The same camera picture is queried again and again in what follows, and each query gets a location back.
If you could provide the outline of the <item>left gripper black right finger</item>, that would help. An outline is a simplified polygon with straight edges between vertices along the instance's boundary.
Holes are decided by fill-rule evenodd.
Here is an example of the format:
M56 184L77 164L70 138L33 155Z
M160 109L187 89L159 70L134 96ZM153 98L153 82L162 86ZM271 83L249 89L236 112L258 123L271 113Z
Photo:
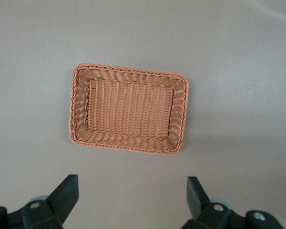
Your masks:
M225 229L231 218L228 207L211 202L197 177L188 177L186 201L192 218L183 229Z

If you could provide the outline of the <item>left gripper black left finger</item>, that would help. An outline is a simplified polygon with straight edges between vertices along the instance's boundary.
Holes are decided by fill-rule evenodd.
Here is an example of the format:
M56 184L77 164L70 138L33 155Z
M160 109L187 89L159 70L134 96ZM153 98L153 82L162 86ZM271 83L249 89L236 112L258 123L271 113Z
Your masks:
M77 175L68 175L45 199L29 202L22 210L26 229L62 229L79 199Z

